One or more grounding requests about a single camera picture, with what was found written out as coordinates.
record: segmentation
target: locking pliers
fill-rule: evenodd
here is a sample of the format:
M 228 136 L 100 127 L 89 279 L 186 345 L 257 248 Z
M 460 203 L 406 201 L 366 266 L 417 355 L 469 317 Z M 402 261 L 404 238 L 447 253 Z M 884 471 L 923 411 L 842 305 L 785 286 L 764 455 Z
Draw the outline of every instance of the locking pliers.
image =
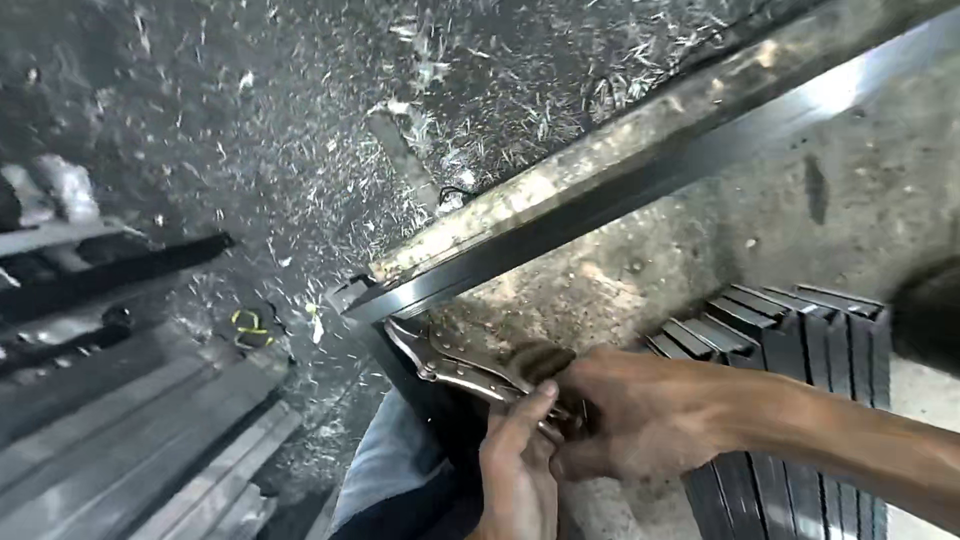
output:
M 423 380 L 460 388 L 491 404 L 512 405 L 535 389 L 532 383 L 492 357 L 452 344 L 437 329 L 415 330 L 413 325 L 401 324 L 391 317 L 384 323 L 384 330 L 414 362 L 417 376 Z M 564 436 L 559 425 L 576 430 L 582 421 L 562 406 L 554 405 L 538 429 L 554 444 L 561 444 Z

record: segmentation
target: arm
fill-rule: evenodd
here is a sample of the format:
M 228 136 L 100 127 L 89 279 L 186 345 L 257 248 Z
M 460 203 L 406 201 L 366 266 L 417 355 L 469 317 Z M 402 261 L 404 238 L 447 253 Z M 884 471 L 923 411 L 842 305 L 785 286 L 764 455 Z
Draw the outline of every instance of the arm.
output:
M 559 382 L 563 398 L 598 409 L 592 437 L 554 458 L 567 479 L 677 475 L 718 454 L 759 451 L 811 463 L 960 533 L 960 434 L 766 372 L 612 349 L 578 360 Z
M 735 448 L 811 463 L 960 533 L 960 434 L 777 379 L 789 406 L 756 421 L 732 411 Z

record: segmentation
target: hand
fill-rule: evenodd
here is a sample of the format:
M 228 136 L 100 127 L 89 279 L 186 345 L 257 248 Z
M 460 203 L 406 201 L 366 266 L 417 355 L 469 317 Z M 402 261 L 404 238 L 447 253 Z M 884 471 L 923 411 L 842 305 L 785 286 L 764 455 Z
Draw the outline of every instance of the hand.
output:
M 749 431 L 757 408 L 777 415 L 784 394 L 802 386 L 757 370 L 613 348 L 577 360 L 557 381 L 565 402 L 597 409 L 588 418 L 591 437 L 563 445 L 551 463 L 569 480 L 678 476 L 741 450 L 738 434 Z
M 470 539 L 557 537 L 557 481 L 549 470 L 556 448 L 537 432 L 537 423 L 546 418 L 557 394 L 557 384 L 548 380 L 516 402 L 506 416 L 491 412 L 480 447 L 484 511 Z

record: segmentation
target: forearm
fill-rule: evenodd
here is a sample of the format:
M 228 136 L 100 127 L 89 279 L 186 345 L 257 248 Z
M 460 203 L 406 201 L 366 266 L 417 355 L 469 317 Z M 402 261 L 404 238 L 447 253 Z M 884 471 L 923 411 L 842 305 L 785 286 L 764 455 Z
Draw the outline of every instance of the forearm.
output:
M 811 463 L 960 534 L 960 434 L 792 381 L 772 390 L 731 422 L 736 446 Z

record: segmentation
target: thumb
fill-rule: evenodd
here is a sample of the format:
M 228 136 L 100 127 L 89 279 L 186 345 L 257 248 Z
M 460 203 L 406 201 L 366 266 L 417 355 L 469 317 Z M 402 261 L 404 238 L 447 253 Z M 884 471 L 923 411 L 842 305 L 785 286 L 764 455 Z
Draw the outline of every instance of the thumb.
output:
M 497 449 L 514 455 L 523 452 L 537 424 L 546 418 L 557 402 L 559 393 L 557 384 L 546 380 L 535 392 L 516 402 L 495 436 Z
M 550 472 L 567 481 L 617 478 L 611 451 L 612 440 L 604 436 L 566 443 L 550 460 Z

